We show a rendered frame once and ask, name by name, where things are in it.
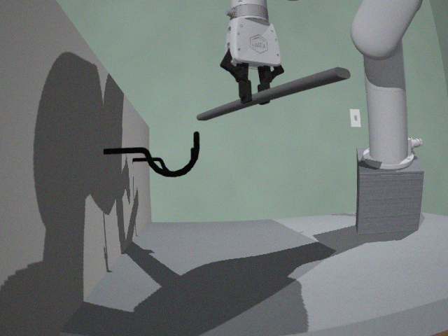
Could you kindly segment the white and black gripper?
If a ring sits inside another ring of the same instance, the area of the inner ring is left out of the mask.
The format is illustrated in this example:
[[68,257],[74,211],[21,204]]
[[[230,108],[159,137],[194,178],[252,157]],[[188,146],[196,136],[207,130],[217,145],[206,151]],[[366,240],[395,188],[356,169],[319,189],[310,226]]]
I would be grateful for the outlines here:
[[258,92],[270,89],[272,80],[284,72],[273,24],[268,19],[255,15],[245,15],[229,21],[225,56],[220,67],[229,71],[239,83],[242,104],[252,101],[249,69],[258,70]]

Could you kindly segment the grey wall panel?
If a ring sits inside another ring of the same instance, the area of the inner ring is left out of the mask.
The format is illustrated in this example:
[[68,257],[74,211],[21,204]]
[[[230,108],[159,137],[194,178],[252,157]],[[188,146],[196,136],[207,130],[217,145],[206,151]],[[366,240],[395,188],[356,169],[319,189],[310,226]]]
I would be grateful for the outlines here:
[[0,0],[0,336],[60,336],[152,222],[146,156],[104,155],[137,147],[149,126],[58,2]]

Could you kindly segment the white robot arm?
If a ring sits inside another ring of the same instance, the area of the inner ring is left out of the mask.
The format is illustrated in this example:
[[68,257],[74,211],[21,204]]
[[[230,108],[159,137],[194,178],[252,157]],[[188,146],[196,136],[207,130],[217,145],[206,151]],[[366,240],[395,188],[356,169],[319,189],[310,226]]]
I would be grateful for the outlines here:
[[[423,0],[363,0],[350,28],[363,55],[369,148],[363,160],[379,169],[402,169],[414,161],[421,139],[408,137],[407,95],[402,38]],[[231,19],[268,18],[267,0],[230,0]]]

